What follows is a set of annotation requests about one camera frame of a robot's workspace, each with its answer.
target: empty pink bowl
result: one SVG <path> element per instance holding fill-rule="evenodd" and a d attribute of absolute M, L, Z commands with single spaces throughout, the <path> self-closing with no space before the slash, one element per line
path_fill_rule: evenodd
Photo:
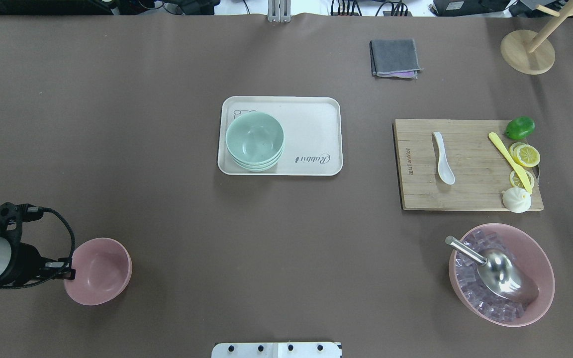
<path fill-rule="evenodd" d="M 533 324 L 541 319 L 552 304 L 554 299 L 555 281 L 554 272 L 548 256 L 543 252 L 543 249 L 537 242 L 534 241 L 530 235 L 523 233 L 523 231 L 516 227 L 505 224 L 484 224 L 477 226 L 468 231 L 462 240 L 468 237 L 473 231 L 482 229 L 485 232 L 494 231 L 497 233 L 503 245 L 514 254 L 516 257 L 516 264 L 523 270 L 525 274 L 530 276 L 534 282 L 539 286 L 539 297 L 532 301 L 523 316 L 514 319 L 512 322 L 496 322 L 488 317 L 485 317 L 477 311 L 464 297 L 464 293 L 459 287 L 457 282 L 457 274 L 455 274 L 455 256 L 456 251 L 453 250 L 450 255 L 450 264 L 448 265 L 448 272 L 450 273 L 450 283 L 457 294 L 457 297 L 464 303 L 464 305 L 473 311 L 479 317 L 482 317 L 494 324 L 506 327 L 522 327 L 528 324 Z"/>
<path fill-rule="evenodd" d="M 66 292 L 86 306 L 117 297 L 132 277 L 132 258 L 118 241 L 96 238 L 77 247 L 72 256 L 75 279 L 65 280 Z"/>

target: wooden cutting board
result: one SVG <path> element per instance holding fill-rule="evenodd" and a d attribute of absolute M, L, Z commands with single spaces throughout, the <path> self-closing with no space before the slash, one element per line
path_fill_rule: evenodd
<path fill-rule="evenodd" d="M 402 206 L 406 210 L 507 211 L 501 192 L 511 187 L 512 167 L 487 138 L 503 135 L 509 120 L 396 119 L 393 125 Z M 437 143 L 441 132 L 455 183 L 437 174 Z M 532 188 L 530 211 L 543 210 L 538 183 Z"/>

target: white bracket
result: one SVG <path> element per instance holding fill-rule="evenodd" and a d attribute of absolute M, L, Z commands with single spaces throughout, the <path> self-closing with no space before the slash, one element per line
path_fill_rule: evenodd
<path fill-rule="evenodd" d="M 211 358 L 342 358 L 337 342 L 217 344 Z"/>
<path fill-rule="evenodd" d="M 269 22 L 291 22 L 291 0 L 269 0 Z"/>

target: lemon slice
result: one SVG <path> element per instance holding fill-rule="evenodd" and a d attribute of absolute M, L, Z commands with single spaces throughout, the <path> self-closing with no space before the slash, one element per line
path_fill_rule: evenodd
<path fill-rule="evenodd" d="M 532 173 L 528 172 L 527 170 L 525 171 L 525 173 L 527 173 L 527 177 L 530 180 L 530 184 L 532 185 L 532 187 L 534 187 L 534 185 L 536 185 L 534 175 L 532 175 Z M 523 183 L 521 183 L 521 179 L 519 179 L 519 176 L 516 175 L 516 172 L 514 170 L 512 170 L 512 172 L 510 173 L 510 184 L 512 184 L 512 186 L 516 188 L 525 188 L 525 186 L 523 186 Z"/>
<path fill-rule="evenodd" d="M 541 161 L 541 154 L 531 145 L 519 145 L 514 149 L 514 161 L 519 165 L 531 168 Z"/>
<path fill-rule="evenodd" d="M 516 147 L 519 147 L 521 145 L 525 145 L 525 143 L 521 143 L 519 141 L 514 142 L 514 143 L 512 143 L 510 148 L 507 150 L 508 152 L 510 152 L 510 156 L 512 156 L 512 158 L 514 158 L 514 149 L 516 149 Z"/>

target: scoop handle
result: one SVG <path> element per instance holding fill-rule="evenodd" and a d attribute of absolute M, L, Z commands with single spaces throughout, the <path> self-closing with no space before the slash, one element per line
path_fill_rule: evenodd
<path fill-rule="evenodd" d="M 478 263 L 479 265 L 485 265 L 485 263 L 487 263 L 487 259 L 484 258 L 484 256 L 481 256 L 478 252 L 464 245 L 464 243 L 457 240 L 455 236 L 448 236 L 446 238 L 446 244 L 468 256 L 468 258 L 471 258 L 475 263 Z"/>

